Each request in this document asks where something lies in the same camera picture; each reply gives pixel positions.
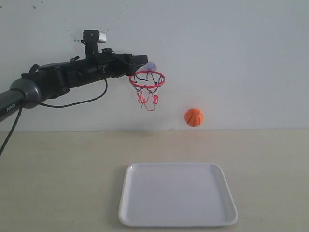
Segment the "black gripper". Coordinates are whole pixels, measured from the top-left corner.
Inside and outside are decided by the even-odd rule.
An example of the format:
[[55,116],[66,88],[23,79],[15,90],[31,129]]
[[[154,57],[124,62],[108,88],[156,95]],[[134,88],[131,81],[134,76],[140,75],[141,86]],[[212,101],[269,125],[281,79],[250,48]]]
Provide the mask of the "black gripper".
[[148,63],[147,55],[133,55],[130,53],[114,53],[111,48],[93,49],[93,61],[95,69],[93,70],[93,78],[119,78],[121,76],[129,76],[135,70]]

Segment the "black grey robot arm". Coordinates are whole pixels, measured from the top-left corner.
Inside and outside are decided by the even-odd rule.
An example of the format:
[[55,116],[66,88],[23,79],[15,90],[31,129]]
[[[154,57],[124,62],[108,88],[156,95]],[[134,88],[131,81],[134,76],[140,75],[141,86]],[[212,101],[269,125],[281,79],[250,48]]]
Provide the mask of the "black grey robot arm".
[[0,95],[0,119],[5,120],[20,107],[34,108],[48,99],[67,94],[70,89],[108,78],[131,76],[148,62],[146,55],[115,53],[110,48],[101,52],[85,50],[69,62],[43,66],[34,64],[29,72],[12,82]]

